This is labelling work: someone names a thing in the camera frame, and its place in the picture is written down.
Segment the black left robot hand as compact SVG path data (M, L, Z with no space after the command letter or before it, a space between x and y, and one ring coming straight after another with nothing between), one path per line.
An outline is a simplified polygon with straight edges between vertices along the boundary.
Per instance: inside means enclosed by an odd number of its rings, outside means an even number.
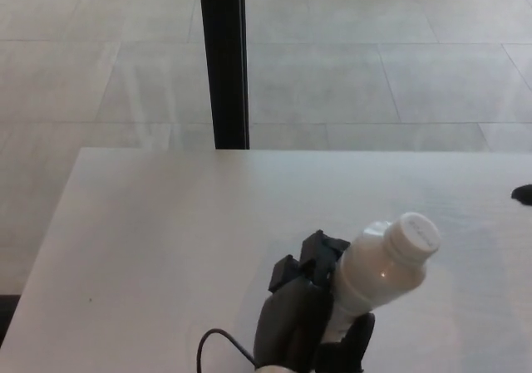
M273 266L271 295L260 312L253 357L257 372L362 372L375 326L369 312L347 324L340 340L322 337L333 314L333 275L350 243L312 233L300 258L288 254Z

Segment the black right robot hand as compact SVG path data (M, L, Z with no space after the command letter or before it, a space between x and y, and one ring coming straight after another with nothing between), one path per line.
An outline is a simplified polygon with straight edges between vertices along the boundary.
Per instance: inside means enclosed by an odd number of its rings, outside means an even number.
M525 206L532 205L532 184L525 184L511 192L511 198Z

